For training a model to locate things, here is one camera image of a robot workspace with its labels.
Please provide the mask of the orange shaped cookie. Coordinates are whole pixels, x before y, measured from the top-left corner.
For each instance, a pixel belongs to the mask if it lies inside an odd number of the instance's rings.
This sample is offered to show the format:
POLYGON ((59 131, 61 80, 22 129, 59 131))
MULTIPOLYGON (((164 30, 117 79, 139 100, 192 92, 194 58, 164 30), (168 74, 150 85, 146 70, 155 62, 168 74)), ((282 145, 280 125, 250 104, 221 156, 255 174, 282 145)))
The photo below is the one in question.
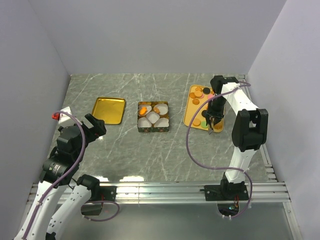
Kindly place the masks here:
POLYGON ((140 116, 144 116, 146 113, 148 112, 148 108, 143 106, 141 107, 141 109, 139 110, 139 115, 140 116))

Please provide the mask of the metal serving tongs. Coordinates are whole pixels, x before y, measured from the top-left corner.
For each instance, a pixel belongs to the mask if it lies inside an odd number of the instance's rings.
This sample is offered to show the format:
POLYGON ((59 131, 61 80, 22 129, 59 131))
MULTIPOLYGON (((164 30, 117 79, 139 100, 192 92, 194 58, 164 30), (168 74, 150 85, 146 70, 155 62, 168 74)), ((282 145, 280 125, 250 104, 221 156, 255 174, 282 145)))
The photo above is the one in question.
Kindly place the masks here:
POLYGON ((208 134, 216 132, 215 130, 215 119, 213 117, 209 117, 206 119, 206 124, 208 128, 208 134))

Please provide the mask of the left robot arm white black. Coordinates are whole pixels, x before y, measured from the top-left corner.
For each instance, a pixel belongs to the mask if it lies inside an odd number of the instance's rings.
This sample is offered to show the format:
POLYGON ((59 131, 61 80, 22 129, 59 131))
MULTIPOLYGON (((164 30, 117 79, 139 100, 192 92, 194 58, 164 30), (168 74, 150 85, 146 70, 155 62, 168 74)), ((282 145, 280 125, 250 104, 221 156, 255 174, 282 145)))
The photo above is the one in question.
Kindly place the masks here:
POLYGON ((100 181, 90 175, 78 179, 68 199, 57 208, 73 175, 79 169, 89 143, 106 134, 105 122, 88 113, 85 118, 92 124, 87 127, 71 114, 58 111, 53 119, 59 122, 59 136, 49 158, 43 163, 35 199, 17 240, 59 240, 67 222, 80 211, 86 201, 100 197, 100 181))

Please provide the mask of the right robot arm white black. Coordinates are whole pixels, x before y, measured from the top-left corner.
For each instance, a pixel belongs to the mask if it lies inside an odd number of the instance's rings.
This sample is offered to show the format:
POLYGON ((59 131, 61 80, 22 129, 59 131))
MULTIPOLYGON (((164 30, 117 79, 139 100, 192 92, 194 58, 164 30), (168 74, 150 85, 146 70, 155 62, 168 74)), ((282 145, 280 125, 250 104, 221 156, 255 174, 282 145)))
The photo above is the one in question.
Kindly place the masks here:
POLYGON ((214 76, 210 81, 214 99, 207 104, 206 123, 211 130, 218 127, 224 118, 225 104, 228 103, 236 118, 231 132, 234 145, 229 169, 222 177, 220 194, 231 200, 245 181, 245 171, 252 157, 267 140, 269 113, 258 108, 244 93, 244 83, 236 77, 214 76))

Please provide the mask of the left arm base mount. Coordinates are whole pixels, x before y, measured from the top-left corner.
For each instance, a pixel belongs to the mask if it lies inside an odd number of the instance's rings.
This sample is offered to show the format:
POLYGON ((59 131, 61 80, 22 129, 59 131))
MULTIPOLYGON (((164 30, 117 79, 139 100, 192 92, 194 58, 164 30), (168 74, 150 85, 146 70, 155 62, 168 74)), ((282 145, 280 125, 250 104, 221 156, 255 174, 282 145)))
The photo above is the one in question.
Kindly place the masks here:
MULTIPOLYGON (((90 192, 91 197, 89 201, 112 201, 116 199, 117 187, 101 186, 100 180, 96 177, 84 174, 75 180, 77 186, 85 186, 90 192)), ((85 216, 98 216, 103 210, 104 203, 83 205, 81 213, 85 216)))

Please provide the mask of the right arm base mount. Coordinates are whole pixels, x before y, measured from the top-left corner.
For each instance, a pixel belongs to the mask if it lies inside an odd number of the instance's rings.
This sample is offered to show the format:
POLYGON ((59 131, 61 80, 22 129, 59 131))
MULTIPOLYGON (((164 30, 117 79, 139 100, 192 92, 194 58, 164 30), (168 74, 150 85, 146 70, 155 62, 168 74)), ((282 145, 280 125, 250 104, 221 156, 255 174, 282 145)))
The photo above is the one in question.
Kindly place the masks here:
POLYGON ((249 200, 247 187, 242 183, 205 185, 202 191, 206 201, 249 200))

